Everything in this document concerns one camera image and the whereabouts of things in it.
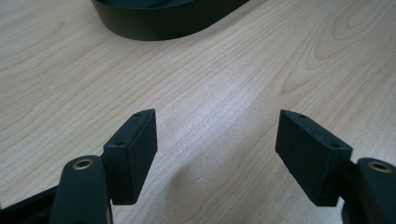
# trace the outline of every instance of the metal ring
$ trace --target metal ring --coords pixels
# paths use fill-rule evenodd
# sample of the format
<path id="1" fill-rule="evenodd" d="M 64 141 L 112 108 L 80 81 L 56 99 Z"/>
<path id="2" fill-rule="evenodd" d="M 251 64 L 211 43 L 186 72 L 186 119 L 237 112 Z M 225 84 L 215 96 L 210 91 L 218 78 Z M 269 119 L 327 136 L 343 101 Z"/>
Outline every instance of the metal ring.
<path id="1" fill-rule="evenodd" d="M 369 166 L 381 173 L 390 174 L 393 172 L 393 170 L 388 165 L 379 161 L 369 161 Z"/>
<path id="2" fill-rule="evenodd" d="M 93 165 L 93 160 L 85 159 L 81 161 L 76 161 L 76 163 L 73 164 L 73 168 L 75 170 L 84 170 L 90 167 L 91 165 Z"/>

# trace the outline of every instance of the black plastic part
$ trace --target black plastic part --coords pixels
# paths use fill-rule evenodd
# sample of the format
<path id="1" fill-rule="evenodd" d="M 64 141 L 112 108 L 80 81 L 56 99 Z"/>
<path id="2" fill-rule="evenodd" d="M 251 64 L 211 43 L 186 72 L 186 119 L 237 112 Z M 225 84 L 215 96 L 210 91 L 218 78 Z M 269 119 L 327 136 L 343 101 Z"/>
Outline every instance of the black plastic part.
<path id="1" fill-rule="evenodd" d="M 56 189 L 57 187 L 47 189 L 1 210 L 0 223 L 48 223 Z"/>
<path id="2" fill-rule="evenodd" d="M 92 0 L 112 32 L 137 40 L 191 35 L 219 21 L 248 0 Z"/>
<path id="3" fill-rule="evenodd" d="M 358 161 L 357 191 L 368 223 L 396 223 L 396 167 L 376 159 Z"/>
<path id="4" fill-rule="evenodd" d="M 49 223 L 112 223 L 105 167 L 100 157 L 84 156 L 66 164 L 53 202 Z"/>
<path id="5" fill-rule="evenodd" d="M 347 166 L 352 147 L 309 117 L 282 110 L 276 152 L 316 206 L 336 206 L 338 171 Z"/>
<path id="6" fill-rule="evenodd" d="M 103 162 L 113 204 L 134 204 L 157 152 L 155 110 L 132 115 L 104 145 Z"/>

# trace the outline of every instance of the light wood surface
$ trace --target light wood surface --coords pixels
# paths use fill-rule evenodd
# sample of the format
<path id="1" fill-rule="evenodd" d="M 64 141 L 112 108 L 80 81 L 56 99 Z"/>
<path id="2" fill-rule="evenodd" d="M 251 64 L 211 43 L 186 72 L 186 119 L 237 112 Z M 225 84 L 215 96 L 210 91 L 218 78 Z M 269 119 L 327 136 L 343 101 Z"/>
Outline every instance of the light wood surface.
<path id="1" fill-rule="evenodd" d="M 0 202 L 155 108 L 159 151 L 115 223 L 341 223 L 275 153 L 281 108 L 396 164 L 396 1 L 251 0 L 202 32 L 112 34 L 88 0 L 0 2 Z"/>

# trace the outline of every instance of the wood grain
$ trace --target wood grain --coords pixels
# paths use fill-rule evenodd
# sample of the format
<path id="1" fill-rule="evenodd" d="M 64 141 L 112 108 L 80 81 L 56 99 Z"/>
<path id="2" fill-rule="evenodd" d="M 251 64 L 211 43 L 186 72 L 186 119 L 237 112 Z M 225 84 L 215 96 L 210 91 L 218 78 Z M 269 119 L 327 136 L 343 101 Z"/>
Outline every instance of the wood grain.
<path id="1" fill-rule="evenodd" d="M 281 108 L 396 164 L 396 2 L 251 0 L 202 32 L 142 42 L 90 1 L 0 3 L 0 202 L 55 186 L 134 112 L 159 152 L 115 223 L 341 223 L 275 154 Z"/>

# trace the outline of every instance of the wooden table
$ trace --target wooden table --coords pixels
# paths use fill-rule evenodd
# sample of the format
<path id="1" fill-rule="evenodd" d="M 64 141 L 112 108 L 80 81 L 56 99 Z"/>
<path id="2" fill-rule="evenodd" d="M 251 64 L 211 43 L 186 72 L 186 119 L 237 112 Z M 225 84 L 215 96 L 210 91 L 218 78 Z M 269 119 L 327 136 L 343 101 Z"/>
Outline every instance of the wooden table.
<path id="1" fill-rule="evenodd" d="M 133 113 L 159 151 L 115 223 L 341 223 L 275 153 L 280 109 L 396 164 L 396 1 L 251 0 L 202 32 L 112 34 L 88 0 L 0 3 L 0 202 L 58 184 Z"/>

